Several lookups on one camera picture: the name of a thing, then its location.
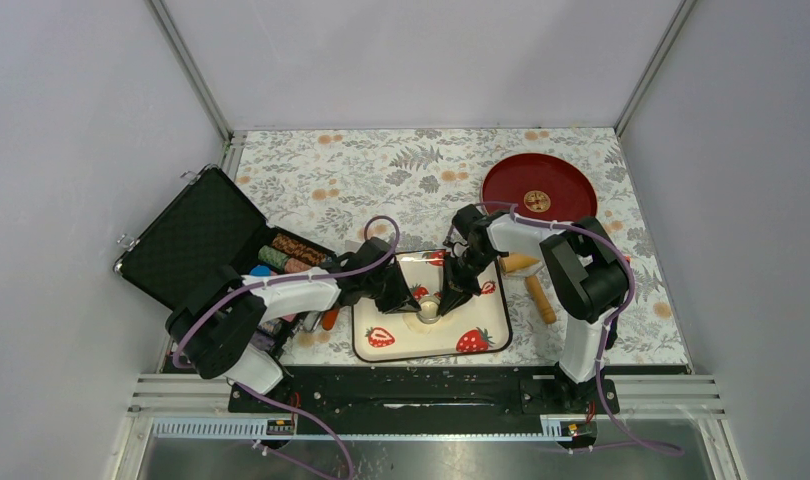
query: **white plate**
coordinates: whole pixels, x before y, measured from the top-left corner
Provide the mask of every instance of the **white plate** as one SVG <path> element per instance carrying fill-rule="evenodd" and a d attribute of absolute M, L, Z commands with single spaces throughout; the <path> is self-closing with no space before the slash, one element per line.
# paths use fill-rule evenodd
<path fill-rule="evenodd" d="M 440 260 L 430 258 L 432 253 L 396 256 L 415 297 L 439 294 L 443 267 Z M 361 299 L 352 315 L 355 353 L 364 361 L 381 362 L 504 349 L 511 331 L 495 263 L 479 276 L 479 284 L 481 296 L 432 325 L 421 322 L 415 313 L 384 315 L 372 300 Z"/>

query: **wooden rolling pin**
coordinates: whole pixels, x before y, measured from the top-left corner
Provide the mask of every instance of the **wooden rolling pin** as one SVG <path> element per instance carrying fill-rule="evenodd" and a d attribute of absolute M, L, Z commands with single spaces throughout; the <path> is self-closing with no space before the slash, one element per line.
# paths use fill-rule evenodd
<path fill-rule="evenodd" d="M 529 257 L 528 255 L 512 253 L 505 258 L 501 258 L 499 263 L 502 265 L 502 271 L 505 273 L 511 273 L 522 268 L 531 267 L 532 265 L 538 263 L 538 261 L 538 259 Z M 540 318 L 543 319 L 543 322 L 547 325 L 555 323 L 557 320 L 555 311 L 552 309 L 549 299 L 546 298 L 546 294 L 543 293 L 543 286 L 540 284 L 540 280 L 538 280 L 537 275 L 526 277 L 526 290 L 529 291 L 529 295 L 531 295 L 532 300 L 535 301 L 535 305 L 537 306 L 538 312 L 540 313 Z"/>

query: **floral patterned surface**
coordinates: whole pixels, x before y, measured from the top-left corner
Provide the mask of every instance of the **floral patterned surface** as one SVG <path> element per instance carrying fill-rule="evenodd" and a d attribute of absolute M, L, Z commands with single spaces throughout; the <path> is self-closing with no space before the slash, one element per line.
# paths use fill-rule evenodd
<path fill-rule="evenodd" d="M 236 183 L 267 216 L 335 251 L 363 239 L 372 216 L 393 217 L 402 229 L 399 251 L 441 245 L 454 212 L 479 200 L 482 180 L 498 161 L 517 153 L 562 158 L 590 180 L 598 218 L 615 244 L 631 257 L 638 291 L 620 317 L 619 339 L 606 353 L 612 364 L 685 364 L 687 354 L 670 308 L 652 241 L 610 129 L 340 130 L 249 132 Z M 379 222 L 375 235 L 389 238 Z M 539 273 L 558 315 L 546 325 L 522 278 L 506 278 L 513 339 L 498 353 L 435 357 L 392 364 L 545 365 L 557 361 L 566 333 L 546 272 Z M 285 364 L 361 364 L 352 351 L 350 312 L 335 328 L 299 333 Z"/>

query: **white wall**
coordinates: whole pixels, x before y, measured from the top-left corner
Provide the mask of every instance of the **white wall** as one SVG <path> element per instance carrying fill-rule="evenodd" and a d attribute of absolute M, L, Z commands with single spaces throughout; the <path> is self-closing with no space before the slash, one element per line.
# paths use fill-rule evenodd
<path fill-rule="evenodd" d="M 749 478 L 810 478 L 810 0 L 700 2 L 624 146 Z"/>
<path fill-rule="evenodd" d="M 611 126 L 679 0 L 168 0 L 235 129 Z"/>
<path fill-rule="evenodd" d="M 0 478 L 102 473 L 168 314 L 114 241 L 219 143 L 144 2 L 0 2 Z"/>

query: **red plate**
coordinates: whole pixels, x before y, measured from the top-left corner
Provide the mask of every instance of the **red plate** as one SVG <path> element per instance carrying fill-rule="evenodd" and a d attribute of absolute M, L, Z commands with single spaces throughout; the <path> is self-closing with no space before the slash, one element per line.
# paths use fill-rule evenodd
<path fill-rule="evenodd" d="M 576 167 L 541 153 L 508 157 L 487 172 L 482 201 L 517 203 L 520 215 L 550 221 L 578 221 L 596 215 L 596 192 Z M 503 207 L 486 206 L 488 213 Z"/>

